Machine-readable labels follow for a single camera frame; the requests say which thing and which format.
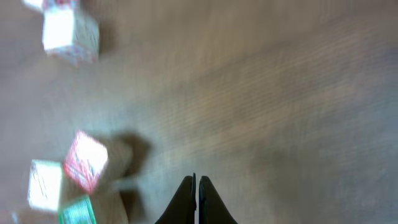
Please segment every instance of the red and white block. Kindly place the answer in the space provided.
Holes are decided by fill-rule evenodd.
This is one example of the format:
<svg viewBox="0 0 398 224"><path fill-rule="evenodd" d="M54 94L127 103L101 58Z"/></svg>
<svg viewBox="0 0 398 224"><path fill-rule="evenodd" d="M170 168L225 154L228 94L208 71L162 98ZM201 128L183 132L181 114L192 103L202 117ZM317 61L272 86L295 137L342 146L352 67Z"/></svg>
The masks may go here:
<svg viewBox="0 0 398 224"><path fill-rule="evenodd" d="M132 149L125 144L99 141L78 131L63 169L86 193L92 194L98 187L122 177L131 159Z"/></svg>
<svg viewBox="0 0 398 224"><path fill-rule="evenodd" d="M23 0L24 4L41 13L50 9L79 9L80 0Z"/></svg>
<svg viewBox="0 0 398 224"><path fill-rule="evenodd" d="M92 63L99 54L98 24L79 9L45 11L43 46L47 55L65 59L76 67L83 62Z"/></svg>

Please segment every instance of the wood grain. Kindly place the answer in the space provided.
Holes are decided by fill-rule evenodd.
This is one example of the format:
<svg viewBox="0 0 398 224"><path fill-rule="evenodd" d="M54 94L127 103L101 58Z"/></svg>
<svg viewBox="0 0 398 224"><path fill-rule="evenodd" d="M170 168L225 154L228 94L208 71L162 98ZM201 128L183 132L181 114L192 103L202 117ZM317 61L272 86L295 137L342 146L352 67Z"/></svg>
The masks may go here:
<svg viewBox="0 0 398 224"><path fill-rule="evenodd" d="M82 3L101 56L79 69L45 56L41 15L0 7L0 223L78 129L141 146L131 223L192 172L238 223L398 221L396 1Z"/></svg>

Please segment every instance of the black pointed object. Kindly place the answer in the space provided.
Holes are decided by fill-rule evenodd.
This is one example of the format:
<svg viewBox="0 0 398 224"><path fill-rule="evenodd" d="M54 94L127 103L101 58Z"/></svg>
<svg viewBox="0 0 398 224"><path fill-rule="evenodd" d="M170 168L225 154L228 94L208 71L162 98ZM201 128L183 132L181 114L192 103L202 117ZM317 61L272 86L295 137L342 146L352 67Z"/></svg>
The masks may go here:
<svg viewBox="0 0 398 224"><path fill-rule="evenodd" d="M237 224L210 178L202 176L199 183L199 224L215 223Z"/></svg>
<svg viewBox="0 0 398 224"><path fill-rule="evenodd" d="M193 176L184 177L163 215L155 224L194 224L197 209L195 193L196 175L193 173Z"/></svg>

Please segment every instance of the green block face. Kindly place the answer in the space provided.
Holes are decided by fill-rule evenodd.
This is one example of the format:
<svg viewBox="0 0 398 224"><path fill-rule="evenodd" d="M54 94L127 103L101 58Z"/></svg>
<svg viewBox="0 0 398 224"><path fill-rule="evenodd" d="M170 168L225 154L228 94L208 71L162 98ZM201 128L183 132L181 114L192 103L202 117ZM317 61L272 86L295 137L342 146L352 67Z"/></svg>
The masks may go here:
<svg viewBox="0 0 398 224"><path fill-rule="evenodd" d="M59 219L60 224L96 224L90 198L84 196L64 208Z"/></svg>

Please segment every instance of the stack of blocks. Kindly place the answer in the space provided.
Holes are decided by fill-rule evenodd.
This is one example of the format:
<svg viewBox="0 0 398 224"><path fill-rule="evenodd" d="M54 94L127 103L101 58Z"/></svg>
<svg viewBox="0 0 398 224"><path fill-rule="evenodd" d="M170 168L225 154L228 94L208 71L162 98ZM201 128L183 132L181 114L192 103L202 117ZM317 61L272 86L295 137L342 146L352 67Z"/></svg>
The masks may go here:
<svg viewBox="0 0 398 224"><path fill-rule="evenodd" d="M29 205L57 213L62 224L127 224L120 194L108 186L123 176L131 159L127 145L78 131L63 163L32 161Z"/></svg>
<svg viewBox="0 0 398 224"><path fill-rule="evenodd" d="M80 0L23 0L44 15L43 46L47 55L74 66L97 61L100 30L97 22L80 9Z"/></svg>

